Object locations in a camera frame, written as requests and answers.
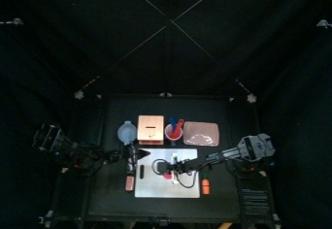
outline cardboard box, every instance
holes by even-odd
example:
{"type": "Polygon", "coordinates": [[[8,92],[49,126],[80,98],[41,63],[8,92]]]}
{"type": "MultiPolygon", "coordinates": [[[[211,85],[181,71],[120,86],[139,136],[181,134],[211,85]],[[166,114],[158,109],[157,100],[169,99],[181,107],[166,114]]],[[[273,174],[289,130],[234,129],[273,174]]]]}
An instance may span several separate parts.
{"type": "Polygon", "coordinates": [[[138,140],[140,145],[163,145],[163,116],[139,115],[138,140]]]}

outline black cable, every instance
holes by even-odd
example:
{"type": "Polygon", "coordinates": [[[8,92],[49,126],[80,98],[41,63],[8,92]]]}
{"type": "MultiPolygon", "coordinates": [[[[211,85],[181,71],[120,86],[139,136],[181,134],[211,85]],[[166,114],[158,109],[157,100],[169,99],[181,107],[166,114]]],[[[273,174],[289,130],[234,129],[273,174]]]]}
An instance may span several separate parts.
{"type": "Polygon", "coordinates": [[[165,162],[166,164],[167,164],[169,162],[167,162],[165,159],[155,159],[155,160],[153,161],[153,163],[151,163],[151,170],[153,170],[153,172],[154,172],[158,176],[162,176],[163,173],[157,172],[155,169],[154,169],[154,164],[155,164],[155,162],[165,162]]]}
{"type": "Polygon", "coordinates": [[[191,181],[191,185],[190,185],[190,186],[185,186],[185,185],[182,184],[182,182],[181,182],[181,180],[179,180],[179,175],[178,175],[178,173],[174,173],[175,178],[177,178],[177,181],[179,182],[179,184],[181,184],[182,187],[185,187],[185,188],[193,188],[193,187],[194,187],[197,173],[198,173],[198,171],[194,171],[193,181],[191,181]]]}

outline orange object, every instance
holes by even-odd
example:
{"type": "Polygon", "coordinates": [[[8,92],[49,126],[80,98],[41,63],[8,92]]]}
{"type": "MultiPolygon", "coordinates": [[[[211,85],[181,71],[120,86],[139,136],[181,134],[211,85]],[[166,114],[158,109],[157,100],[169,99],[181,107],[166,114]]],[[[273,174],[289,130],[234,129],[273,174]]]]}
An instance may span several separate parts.
{"type": "Polygon", "coordinates": [[[210,181],[207,179],[202,180],[202,194],[210,194],[210,181]]]}

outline black enclosure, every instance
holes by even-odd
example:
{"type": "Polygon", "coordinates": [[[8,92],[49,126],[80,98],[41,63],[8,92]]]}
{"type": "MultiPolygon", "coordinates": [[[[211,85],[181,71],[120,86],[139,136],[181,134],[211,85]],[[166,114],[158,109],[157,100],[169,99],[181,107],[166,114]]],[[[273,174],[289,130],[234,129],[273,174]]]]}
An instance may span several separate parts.
{"type": "MultiPolygon", "coordinates": [[[[234,121],[272,137],[282,226],[332,228],[332,27],[316,26],[323,19],[332,23],[332,0],[0,0],[0,228],[40,228],[51,208],[59,169],[32,148],[43,123],[107,147],[120,113],[136,116],[153,104],[169,115],[182,99],[202,101],[198,119],[221,124],[232,121],[229,104],[254,107],[234,121]]],[[[178,113],[194,117],[197,104],[178,113]]],[[[222,138],[228,147],[246,136],[237,132],[222,138]]],[[[91,188],[92,197],[103,192],[91,188]]],[[[59,206],[79,204],[75,195],[59,206]]],[[[98,205],[82,206],[92,215],[98,205]]],[[[217,222],[211,216],[201,221],[217,222]]]]}

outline table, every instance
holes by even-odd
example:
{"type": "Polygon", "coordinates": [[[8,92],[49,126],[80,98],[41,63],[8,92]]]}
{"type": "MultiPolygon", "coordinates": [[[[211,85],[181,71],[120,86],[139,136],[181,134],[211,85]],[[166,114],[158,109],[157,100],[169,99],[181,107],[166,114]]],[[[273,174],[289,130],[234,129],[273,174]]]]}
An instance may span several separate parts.
{"type": "MultiPolygon", "coordinates": [[[[98,144],[115,149],[122,143],[116,130],[126,120],[138,125],[139,115],[163,115],[186,121],[218,124],[218,147],[195,147],[198,159],[205,162],[209,153],[236,147],[240,139],[260,133],[256,107],[246,97],[197,96],[127,96],[110,95],[84,98],[72,115],[68,138],[79,144],[98,144]]],[[[193,148],[177,143],[179,148],[193,148]]],[[[228,164],[214,165],[209,173],[210,195],[189,198],[135,198],[124,191],[126,164],[118,162],[90,177],[68,177],[60,174],[52,211],[53,220],[84,221],[173,221],[173,222],[238,222],[240,203],[236,178],[228,164]]]]}

